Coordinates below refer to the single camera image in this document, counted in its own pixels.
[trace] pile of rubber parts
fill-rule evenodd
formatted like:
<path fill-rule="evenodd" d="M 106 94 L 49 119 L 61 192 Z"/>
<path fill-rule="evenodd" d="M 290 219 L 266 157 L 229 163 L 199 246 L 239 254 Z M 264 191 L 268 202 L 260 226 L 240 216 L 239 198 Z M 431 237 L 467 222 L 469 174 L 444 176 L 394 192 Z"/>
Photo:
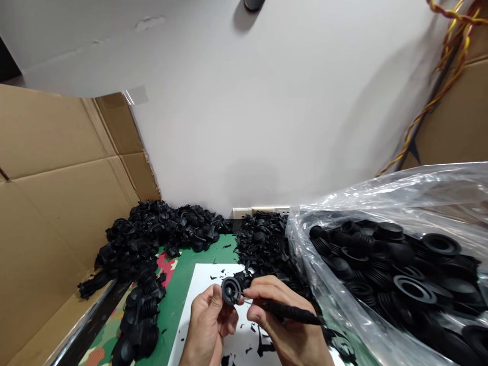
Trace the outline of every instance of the pile of rubber parts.
<path fill-rule="evenodd" d="M 476 319 L 488 307 L 478 287 L 480 262 L 461 254 L 454 239 L 406 235 L 400 225 L 369 220 L 309 232 L 324 262 L 362 304 L 397 329 L 461 366 L 485 365 L 488 328 L 468 325 L 462 335 L 442 327 L 439 313 Z"/>
<path fill-rule="evenodd" d="M 298 274 L 290 257 L 286 221 L 287 216 L 276 212 L 258 211 L 253 217 L 246 215 L 235 238 L 238 263 L 245 266 L 245 271 L 252 268 L 253 277 L 275 275 L 293 291 L 311 299 L 309 285 Z"/>
<path fill-rule="evenodd" d="M 199 205 L 174 209 L 162 201 L 140 202 L 128 220 L 117 219 L 106 230 L 108 243 L 95 260 L 95 268 L 102 269 L 78 288 L 81 297 L 88 298 L 112 279 L 137 282 L 127 298 L 122 334 L 113 350 L 114 366 L 149 357 L 156 347 L 158 305 L 166 295 L 165 274 L 158 279 L 155 275 L 159 247 L 170 257 L 180 256 L 180 249 L 206 251 L 219 234 L 231 232 L 230 221 Z"/>
<path fill-rule="evenodd" d="M 145 268 L 137 287 L 126 300 L 124 317 L 120 323 L 121 334 L 112 351 L 113 366 L 128 366 L 134 360 L 149 357 L 159 339 L 158 306 L 166 295 L 162 283 L 166 274 L 156 278 L 152 268 Z"/>
<path fill-rule="evenodd" d="M 82 298 L 90 297 L 112 279 L 135 281 L 146 267 L 156 270 L 159 247 L 164 247 L 170 257 L 179 257 L 182 248 L 206 251 L 219 240 L 219 234 L 232 232 L 232 223 L 199 205 L 174 209 L 154 201 L 140 202 L 128 220 L 115 220 L 106 232 L 108 243 L 95 260 L 95 268 L 102 270 L 78 285 Z"/>

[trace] plastic bag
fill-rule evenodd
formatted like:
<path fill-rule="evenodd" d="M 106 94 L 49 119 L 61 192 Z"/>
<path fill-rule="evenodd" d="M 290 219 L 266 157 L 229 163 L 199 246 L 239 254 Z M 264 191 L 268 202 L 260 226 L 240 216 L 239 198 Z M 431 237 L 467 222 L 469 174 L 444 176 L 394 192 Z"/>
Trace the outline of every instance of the plastic bag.
<path fill-rule="evenodd" d="M 290 251 L 328 323 L 355 334 L 381 365 L 453 365 L 361 306 L 318 255 L 308 236 L 310 228 L 333 228 L 349 217 L 395 222 L 417 238 L 425 233 L 451 236 L 463 254 L 482 261 L 479 286 L 487 299 L 488 162 L 421 166 L 371 179 L 315 204 L 293 207 L 287 224 Z"/>

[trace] rubber scrap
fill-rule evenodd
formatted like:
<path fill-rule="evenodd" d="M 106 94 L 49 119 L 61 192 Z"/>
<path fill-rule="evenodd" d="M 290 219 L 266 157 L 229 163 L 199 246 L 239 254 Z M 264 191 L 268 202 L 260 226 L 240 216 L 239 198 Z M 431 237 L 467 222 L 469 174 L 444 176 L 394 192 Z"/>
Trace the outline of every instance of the rubber scrap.
<path fill-rule="evenodd" d="M 220 362 L 221 366 L 229 366 L 229 358 L 230 355 L 222 357 L 222 361 Z"/>

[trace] tape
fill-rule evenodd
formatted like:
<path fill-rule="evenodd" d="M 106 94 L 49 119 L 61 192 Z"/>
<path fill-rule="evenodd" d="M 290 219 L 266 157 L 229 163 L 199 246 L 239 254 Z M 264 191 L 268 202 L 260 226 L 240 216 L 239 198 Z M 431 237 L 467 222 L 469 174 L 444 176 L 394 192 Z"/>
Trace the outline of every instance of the tape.
<path fill-rule="evenodd" d="M 129 105 L 139 105 L 149 102 L 144 85 L 122 90 L 122 94 L 126 97 Z"/>

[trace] cardboard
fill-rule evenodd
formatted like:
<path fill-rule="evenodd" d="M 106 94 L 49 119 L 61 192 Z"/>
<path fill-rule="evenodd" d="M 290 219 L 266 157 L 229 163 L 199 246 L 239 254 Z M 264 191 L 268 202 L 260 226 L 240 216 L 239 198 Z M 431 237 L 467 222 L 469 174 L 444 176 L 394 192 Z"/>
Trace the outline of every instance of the cardboard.
<path fill-rule="evenodd" d="M 488 7 L 479 17 L 488 18 Z M 453 69 L 447 74 L 446 82 Z M 488 27 L 473 28 L 463 73 L 426 115 L 400 169 L 488 161 Z"/>
<path fill-rule="evenodd" d="M 160 199 L 121 93 L 80 99 L 0 85 L 0 365 L 43 364 L 103 294 L 79 298 L 105 229 Z"/>

